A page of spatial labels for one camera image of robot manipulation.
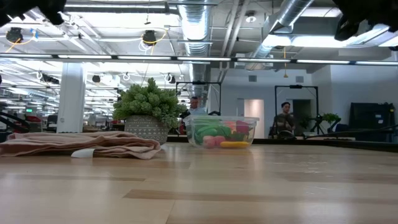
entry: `white column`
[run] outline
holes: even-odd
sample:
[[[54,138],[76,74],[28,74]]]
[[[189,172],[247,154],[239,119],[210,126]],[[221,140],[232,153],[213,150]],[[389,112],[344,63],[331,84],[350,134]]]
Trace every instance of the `white column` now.
[[[57,132],[83,131],[86,73],[82,63],[63,63]]]

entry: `silver duct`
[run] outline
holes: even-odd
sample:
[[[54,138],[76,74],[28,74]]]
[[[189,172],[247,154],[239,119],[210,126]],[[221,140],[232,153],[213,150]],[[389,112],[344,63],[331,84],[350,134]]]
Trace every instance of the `silver duct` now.
[[[181,15],[182,32],[186,40],[207,40],[209,20],[210,20],[210,7],[209,6],[196,6],[196,5],[179,5],[178,10]],[[207,57],[209,54],[208,44],[185,44],[185,50],[189,56]],[[207,65],[200,63],[191,63],[190,65],[190,78],[191,81],[207,81],[205,74],[209,72]],[[202,97],[202,104],[206,103],[204,99],[203,86],[193,86],[192,95]]]
[[[269,55],[272,48],[266,44],[267,36],[271,32],[275,32],[281,28],[288,27],[287,31],[282,30],[281,32],[292,32],[294,22],[303,14],[303,12],[311,5],[314,0],[285,0],[280,6],[280,11],[274,15],[269,16],[264,23],[262,29],[265,35],[263,43],[257,48],[255,52],[251,54],[252,58],[265,58]],[[254,70],[258,68],[258,63],[247,63],[246,70]]]

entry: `person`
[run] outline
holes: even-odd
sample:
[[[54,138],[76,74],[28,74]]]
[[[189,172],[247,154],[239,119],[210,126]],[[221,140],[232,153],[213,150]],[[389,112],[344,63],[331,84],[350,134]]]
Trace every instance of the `person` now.
[[[282,112],[275,117],[275,122],[277,125],[277,131],[294,131],[296,128],[294,126],[293,116],[290,115],[290,103],[282,103]]]
[[[199,99],[197,96],[191,97],[191,106],[188,111],[192,115],[207,115],[207,111],[199,107]]]

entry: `ceiling light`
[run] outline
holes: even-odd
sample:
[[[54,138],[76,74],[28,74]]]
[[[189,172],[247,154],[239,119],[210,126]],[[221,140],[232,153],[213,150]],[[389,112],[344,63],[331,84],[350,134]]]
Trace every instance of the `ceiling light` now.
[[[184,61],[217,61],[217,62],[230,62],[230,58],[218,58],[218,57],[177,57],[177,60]]]
[[[58,57],[72,59],[112,59],[110,55],[58,55]]]
[[[239,62],[259,62],[259,63],[290,63],[290,59],[272,58],[238,58]]]
[[[256,12],[253,10],[248,11],[246,13],[246,16],[247,16],[246,22],[250,22],[250,23],[255,22],[257,20],[257,18],[255,17],[255,14],[256,14]]]
[[[254,16],[249,16],[249,17],[246,18],[246,22],[252,23],[252,22],[255,22],[255,21],[256,21],[256,18]]]
[[[171,60],[171,57],[159,56],[118,56],[121,60]]]
[[[268,35],[267,38],[262,42],[262,45],[265,47],[268,46],[290,46],[292,45],[292,41],[290,37],[283,35]]]
[[[10,58],[52,58],[52,55],[41,55],[41,54],[0,54],[0,57],[10,57]]]
[[[383,65],[383,66],[398,66],[398,62],[356,62],[356,65]]]
[[[129,72],[126,72],[126,74],[123,75],[123,80],[124,80],[124,81],[130,80]]]
[[[319,63],[319,64],[336,64],[336,65],[347,65],[349,61],[340,60],[297,60],[297,63]]]
[[[66,4],[65,7],[164,9],[164,6],[140,6],[140,5],[132,5],[132,4]]]
[[[333,36],[297,36],[292,40],[295,47],[345,47],[346,42],[335,40]]]
[[[58,105],[56,105],[56,104],[53,104],[53,103],[47,103],[47,102],[45,102],[45,104],[46,104],[46,105],[49,105],[49,106],[58,106]]]
[[[25,109],[25,106],[7,106],[6,109]]]

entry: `folded fabric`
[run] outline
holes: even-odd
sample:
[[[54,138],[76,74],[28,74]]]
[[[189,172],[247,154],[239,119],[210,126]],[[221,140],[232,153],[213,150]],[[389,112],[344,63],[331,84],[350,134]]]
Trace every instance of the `folded fabric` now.
[[[95,149],[94,156],[151,159],[161,150],[159,142],[122,131],[97,133],[14,133],[0,143],[0,156],[28,156],[40,152]]]

